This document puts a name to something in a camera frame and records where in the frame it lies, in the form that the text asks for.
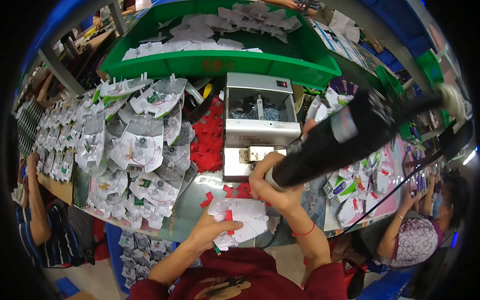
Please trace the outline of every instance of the plastic tray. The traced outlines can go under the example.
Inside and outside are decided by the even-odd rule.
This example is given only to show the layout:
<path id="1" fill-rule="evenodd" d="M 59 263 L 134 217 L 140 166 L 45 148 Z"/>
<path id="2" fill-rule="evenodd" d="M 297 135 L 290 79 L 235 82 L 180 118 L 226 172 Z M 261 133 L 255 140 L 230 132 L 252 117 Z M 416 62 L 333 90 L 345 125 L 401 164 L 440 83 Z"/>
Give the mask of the plastic tray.
<path id="1" fill-rule="evenodd" d="M 101 70 L 112 77 L 134 78 L 148 72 L 150 78 L 219 76 L 227 72 L 244 72 L 288 78 L 294 84 L 325 89 L 341 70 L 308 20 L 296 11 L 287 10 L 287 17 L 295 15 L 302 27 L 288 34 L 288 44 L 269 34 L 252 34 L 244 31 L 215 33 L 213 38 L 228 38 L 244 44 L 245 48 L 260 48 L 264 53 L 247 51 L 180 51 L 155 54 L 121 61 L 129 48 L 137 48 L 139 41 L 158 35 L 158 22 L 177 18 L 161 29 L 162 35 L 171 37 L 169 30 L 181 23 L 184 15 L 191 13 L 218 14 L 218 7 L 232 8 L 245 0 L 186 0 L 152 7 L 122 37 L 107 56 Z M 269 5 L 271 11 L 281 7 Z"/>
<path id="2" fill-rule="evenodd" d="M 130 295 L 130 289 L 125 286 L 125 277 L 121 275 L 123 262 L 120 259 L 120 255 L 123 254 L 123 248 L 119 245 L 119 240 L 122 229 L 110 223 L 105 223 L 105 229 L 107 232 L 108 251 L 110 252 L 113 274 L 115 274 L 120 290 Z"/>

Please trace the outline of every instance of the bracelet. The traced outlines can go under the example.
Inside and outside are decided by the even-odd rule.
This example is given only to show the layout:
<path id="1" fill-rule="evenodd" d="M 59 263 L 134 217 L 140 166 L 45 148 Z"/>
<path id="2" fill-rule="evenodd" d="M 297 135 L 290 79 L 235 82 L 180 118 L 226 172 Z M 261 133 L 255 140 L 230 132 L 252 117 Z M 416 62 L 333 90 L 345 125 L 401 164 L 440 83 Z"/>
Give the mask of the bracelet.
<path id="1" fill-rule="evenodd" d="M 297 236 L 298 236 L 298 237 L 301 237 L 301 236 L 305 236 L 305 235 L 309 234 L 310 232 L 312 232 L 312 231 L 315 229 L 315 222 L 314 222 L 313 220 L 312 220 L 312 223 L 313 223 L 313 227 L 310 229 L 309 232 L 304 233 L 304 234 L 297 234 L 297 233 L 295 233 L 295 232 L 292 232 L 292 236 L 293 236 L 293 237 L 297 237 Z"/>

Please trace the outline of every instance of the person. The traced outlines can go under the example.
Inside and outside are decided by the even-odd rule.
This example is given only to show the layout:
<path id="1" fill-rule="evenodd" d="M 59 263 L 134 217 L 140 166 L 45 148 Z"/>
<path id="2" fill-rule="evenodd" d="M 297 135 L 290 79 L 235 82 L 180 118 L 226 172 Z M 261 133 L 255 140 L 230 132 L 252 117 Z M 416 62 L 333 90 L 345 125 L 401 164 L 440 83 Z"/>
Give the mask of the person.
<path id="1" fill-rule="evenodd" d="M 129 14 L 135 11 L 136 11 L 135 0 L 124 0 L 121 14 L 125 16 L 126 14 Z M 93 16 L 92 24 L 95 25 L 95 27 L 97 28 L 103 27 L 102 19 L 100 18 L 100 11 L 95 12 Z"/>
<path id="2" fill-rule="evenodd" d="M 15 203 L 20 240 L 32 264 L 39 268 L 93 261 L 92 217 L 58 200 L 47 209 L 40 194 L 37 152 L 27 158 L 29 206 Z"/>
<path id="3" fill-rule="evenodd" d="M 28 207 L 28 176 L 22 177 L 25 159 L 20 157 L 18 164 L 17 187 L 13 189 L 12 200 L 22 208 Z"/>
<path id="4" fill-rule="evenodd" d="M 291 10 L 303 10 L 305 8 L 305 0 L 262 0 L 265 3 L 280 5 Z M 307 10 L 308 17 L 314 17 L 320 8 L 320 1 L 313 0 Z"/>
<path id="5" fill-rule="evenodd" d="M 343 255 L 361 263 L 358 260 L 360 255 L 363 259 L 373 259 L 377 264 L 396 269 L 420 264 L 432 256 L 442 245 L 445 233 L 458 228 L 465 218 L 470 188 L 467 180 L 457 172 L 446 174 L 441 187 L 441 203 L 434 218 L 430 215 L 434 208 L 435 176 L 431 175 L 429 179 L 427 195 L 420 209 L 424 216 L 410 210 L 421 194 L 412 197 L 407 188 L 397 212 L 383 221 L 354 231 L 351 234 L 352 253 L 345 251 Z"/>
<path id="6" fill-rule="evenodd" d="M 190 236 L 152 268 L 148 279 L 131 287 L 130 299 L 346 299 L 342 265 L 331 262 L 324 233 L 300 205 L 303 185 L 277 192 L 264 180 L 269 168 L 282 158 L 279 153 L 269 153 L 257 163 L 249 182 L 253 197 L 271 203 L 296 233 L 307 260 L 304 290 L 279 275 L 275 259 L 262 249 L 230 248 L 217 255 L 211 249 L 213 240 L 243 224 L 216 222 L 206 209 Z M 177 278 L 169 296 L 168 288 Z"/>

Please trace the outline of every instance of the hand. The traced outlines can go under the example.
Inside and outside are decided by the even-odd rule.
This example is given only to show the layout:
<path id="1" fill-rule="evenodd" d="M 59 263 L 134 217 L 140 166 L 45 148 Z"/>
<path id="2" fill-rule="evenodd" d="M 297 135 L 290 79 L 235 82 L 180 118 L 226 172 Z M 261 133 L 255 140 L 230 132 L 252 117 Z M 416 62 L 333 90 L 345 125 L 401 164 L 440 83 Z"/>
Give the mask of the hand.
<path id="1" fill-rule="evenodd" d="M 204 213 L 193 228 L 190 236 L 186 242 L 192 246 L 199 253 L 203 253 L 207 249 L 213 248 L 213 240 L 216 239 L 220 233 L 230 230 L 238 230 L 243 227 L 242 222 L 224 221 L 217 222 L 215 218 L 207 213 Z"/>
<path id="2" fill-rule="evenodd" d="M 103 27 L 102 19 L 100 19 L 99 17 L 93 17 L 92 24 L 97 28 Z"/>
<path id="3" fill-rule="evenodd" d="M 308 131 L 316 125 L 314 119 L 309 119 L 305 122 L 303 126 L 305 138 Z M 281 214 L 291 212 L 299 207 L 301 208 L 300 197 L 303 192 L 303 184 L 290 188 L 286 192 L 278 192 L 264 180 L 265 173 L 283 158 L 284 156 L 278 152 L 269 153 L 262 161 L 257 162 L 255 169 L 253 169 L 248 178 L 254 199 L 258 200 L 262 197 Z"/>
<path id="4" fill-rule="evenodd" d="M 28 174 L 30 175 L 36 174 L 36 166 L 39 160 L 40 160 L 40 155 L 36 151 L 30 153 L 30 155 L 27 157 Z"/>
<path id="5" fill-rule="evenodd" d="M 299 5 L 293 0 L 282 0 L 282 6 L 290 8 L 291 10 L 297 10 L 299 8 Z"/>
<path id="6" fill-rule="evenodd" d="M 420 192 L 417 192 L 417 195 L 415 195 L 415 197 L 412 198 L 412 196 L 410 195 L 410 185 L 408 185 L 405 188 L 405 196 L 403 197 L 402 206 L 407 209 L 410 209 L 414 205 L 414 203 L 420 200 L 420 198 L 421 198 Z"/>
<path id="7" fill-rule="evenodd" d="M 435 175 L 434 175 L 434 174 L 430 174 L 430 175 L 428 176 L 428 184 L 429 184 L 429 185 L 430 185 L 430 184 L 433 184 L 433 185 L 434 185 L 435 183 L 436 183 L 436 177 L 435 177 Z"/>

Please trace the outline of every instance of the printed label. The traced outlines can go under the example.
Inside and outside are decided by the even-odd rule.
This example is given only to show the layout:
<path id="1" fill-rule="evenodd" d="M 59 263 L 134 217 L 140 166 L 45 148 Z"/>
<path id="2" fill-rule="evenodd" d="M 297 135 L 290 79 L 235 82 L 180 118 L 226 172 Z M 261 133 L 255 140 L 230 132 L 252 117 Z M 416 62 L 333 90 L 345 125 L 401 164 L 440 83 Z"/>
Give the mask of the printed label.
<path id="1" fill-rule="evenodd" d="M 330 126 L 332 127 L 333 136 L 340 144 L 358 134 L 357 126 L 355 126 L 348 106 L 345 106 L 330 117 Z"/>
<path id="2" fill-rule="evenodd" d="M 202 261 L 200 260 L 200 257 L 199 257 L 199 258 L 197 258 L 196 261 L 194 261 L 194 262 L 189 266 L 189 268 L 200 268 L 200 267 L 202 267 L 202 266 L 203 266 L 203 265 L 202 265 Z"/>

